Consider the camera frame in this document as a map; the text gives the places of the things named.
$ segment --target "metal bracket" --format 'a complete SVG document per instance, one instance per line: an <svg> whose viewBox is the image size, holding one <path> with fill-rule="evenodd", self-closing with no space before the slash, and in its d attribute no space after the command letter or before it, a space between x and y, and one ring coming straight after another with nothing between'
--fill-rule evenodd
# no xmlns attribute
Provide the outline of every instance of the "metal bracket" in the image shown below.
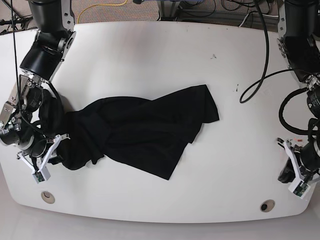
<svg viewBox="0 0 320 240"><path fill-rule="evenodd" d="M54 151L57 149L60 142L65 139L70 139L69 134L56 135L54 137L54 139L52 140L53 144L48 149L44 158L41 159L41 165L39 166L38 171L35 171L34 166L32 166L32 164L25 158L23 151L20 151L17 154L17 158L21 159L32 170L31 174L37 184L40 182L43 182L43 181L47 181L51 177L51 175L47 169L47 163L48 163L49 159L51 159L55 155Z"/></svg>
<svg viewBox="0 0 320 240"><path fill-rule="evenodd" d="M28 84L29 78L20 75L20 93L21 96L25 99L29 88L26 87ZM17 83L14 85L11 94L8 98L8 101L4 104L2 111L0 113L0 130L4 129L7 123L10 121L10 116L12 111L18 106L18 87Z"/></svg>
<svg viewBox="0 0 320 240"><path fill-rule="evenodd" d="M292 166L293 166L293 170L294 170L294 174L295 174L295 178L292 181L292 183L290 184L288 189L290 192L292 192L296 196L303 199L306 196L307 192L309 192L311 186L310 186L310 184L307 184L304 181L305 177L302 176L302 174L300 172L296 155L294 154L291 147L289 146L289 143L287 141L284 141L283 146L284 146L286 154L289 156L289 158L292 162Z"/></svg>
<svg viewBox="0 0 320 240"><path fill-rule="evenodd" d="M74 32L72 32L71 36L68 39L65 39L65 41L63 43L62 51L61 51L62 52L62 59L59 62L58 66L56 66L56 68L55 68L53 74L51 75L50 79L46 79L47 81L52 82L52 80L53 80L55 74L57 73L57 71L59 70L61 64L65 61L66 55L69 52L69 49L70 49L72 43L75 40L76 34L77 33L74 31Z"/></svg>

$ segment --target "white tabletop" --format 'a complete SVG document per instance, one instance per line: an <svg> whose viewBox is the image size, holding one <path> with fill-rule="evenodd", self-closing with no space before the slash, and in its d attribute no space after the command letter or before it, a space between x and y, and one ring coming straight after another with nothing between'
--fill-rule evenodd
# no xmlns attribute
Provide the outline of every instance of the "white tabletop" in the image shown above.
<svg viewBox="0 0 320 240"><path fill-rule="evenodd" d="M75 110L100 98L153 100L207 84L220 121L203 125L169 181L105 157L76 171L49 165L51 178L36 184L30 169L16 159L18 149L0 146L0 163L16 202L73 215L157 223L249 221L306 209L313 190L301 200L277 180L287 157L275 139L297 137L281 126L278 110L297 83L290 73L276 75L251 101L239 103L263 71L262 31L184 22L91 23L75 30L74 44L53 81ZM18 64L35 34L16 34ZM268 72L286 69L277 34L270 32L269 39ZM15 84L11 34L0 37L0 53L3 104ZM304 129L311 116L305 95L293 99L284 114ZM51 192L55 203L45 203L42 191ZM268 213L260 211L266 200L275 201Z"/></svg>

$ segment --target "black cloth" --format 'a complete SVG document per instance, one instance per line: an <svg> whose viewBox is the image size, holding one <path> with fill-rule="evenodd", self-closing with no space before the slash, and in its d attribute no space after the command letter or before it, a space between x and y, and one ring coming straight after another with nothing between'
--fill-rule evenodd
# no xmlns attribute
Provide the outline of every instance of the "black cloth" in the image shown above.
<svg viewBox="0 0 320 240"><path fill-rule="evenodd" d="M70 169L104 157L169 180L202 123L219 120L206 85L189 87L156 100L138 97L99 99L68 112L59 133L68 133L57 151Z"/></svg>

